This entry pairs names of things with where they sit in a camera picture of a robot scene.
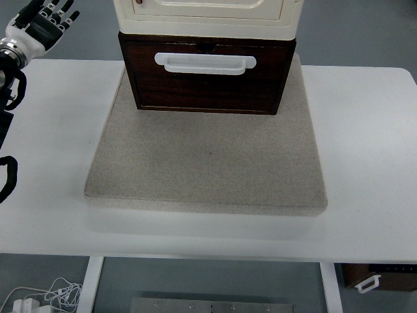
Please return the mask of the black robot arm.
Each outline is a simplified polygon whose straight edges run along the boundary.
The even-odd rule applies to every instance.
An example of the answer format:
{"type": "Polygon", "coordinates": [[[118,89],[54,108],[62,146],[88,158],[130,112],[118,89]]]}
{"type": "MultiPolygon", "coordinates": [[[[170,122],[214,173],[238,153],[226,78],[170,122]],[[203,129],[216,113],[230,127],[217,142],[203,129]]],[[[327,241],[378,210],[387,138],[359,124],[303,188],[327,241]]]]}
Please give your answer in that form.
{"type": "Polygon", "coordinates": [[[30,1],[7,24],[1,39],[1,143],[20,105],[27,86],[22,72],[34,58],[47,54],[79,16],[68,14],[73,1],[30,1]]]}

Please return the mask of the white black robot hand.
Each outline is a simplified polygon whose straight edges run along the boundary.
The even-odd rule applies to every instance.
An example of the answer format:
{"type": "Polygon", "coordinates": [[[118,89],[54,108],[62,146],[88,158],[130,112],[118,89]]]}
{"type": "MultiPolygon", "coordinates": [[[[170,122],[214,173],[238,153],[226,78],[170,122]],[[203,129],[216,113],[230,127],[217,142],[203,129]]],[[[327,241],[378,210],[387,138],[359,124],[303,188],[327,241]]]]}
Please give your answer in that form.
{"type": "Polygon", "coordinates": [[[68,14],[74,0],[67,0],[61,8],[59,2],[52,0],[43,6],[44,0],[32,0],[23,7],[7,25],[5,38],[1,39],[1,54],[17,65],[28,65],[51,50],[80,15],[78,10],[68,14]],[[55,23],[45,17],[55,19],[55,23]]]}

